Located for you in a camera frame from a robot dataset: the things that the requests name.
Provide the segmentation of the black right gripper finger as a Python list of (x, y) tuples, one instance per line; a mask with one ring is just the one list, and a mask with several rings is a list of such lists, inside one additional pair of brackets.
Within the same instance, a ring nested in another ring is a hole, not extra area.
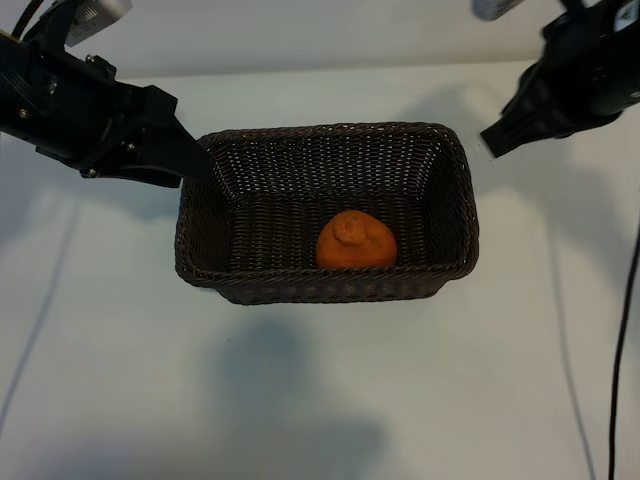
[(481, 132), (489, 150), (515, 150), (541, 139), (536, 126), (538, 108), (544, 105), (535, 89), (539, 70), (540, 65), (533, 64), (524, 71), (518, 80), (516, 93), (501, 111), (500, 118)]
[[(574, 119), (567, 114), (556, 101), (544, 101), (544, 105), (538, 108), (539, 120), (536, 126), (539, 128), (541, 140), (558, 138), (570, 135), (575, 129)], [(513, 150), (492, 150), (495, 158), (506, 155)]]

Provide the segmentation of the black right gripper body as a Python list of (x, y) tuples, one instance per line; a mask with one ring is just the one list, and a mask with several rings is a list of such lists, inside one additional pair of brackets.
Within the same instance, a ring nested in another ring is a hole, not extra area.
[(543, 29), (546, 135), (599, 128), (639, 103), (639, 3), (562, 5)]

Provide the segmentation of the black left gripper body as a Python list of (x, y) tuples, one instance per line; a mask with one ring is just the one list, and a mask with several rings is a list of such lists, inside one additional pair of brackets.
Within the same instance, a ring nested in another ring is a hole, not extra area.
[(36, 45), (1, 45), (1, 130), (38, 153), (99, 178), (99, 164), (135, 158), (143, 127), (177, 123), (176, 99), (155, 86), (116, 81), (98, 59), (47, 57)]

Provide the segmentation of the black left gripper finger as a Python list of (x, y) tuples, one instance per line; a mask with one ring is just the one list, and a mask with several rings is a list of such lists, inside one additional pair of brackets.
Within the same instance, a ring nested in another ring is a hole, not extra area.
[(151, 158), (111, 158), (99, 164), (99, 176), (178, 188), (180, 174), (171, 163)]
[(136, 140), (134, 167), (189, 180), (210, 180), (213, 158), (182, 126), (143, 127)]

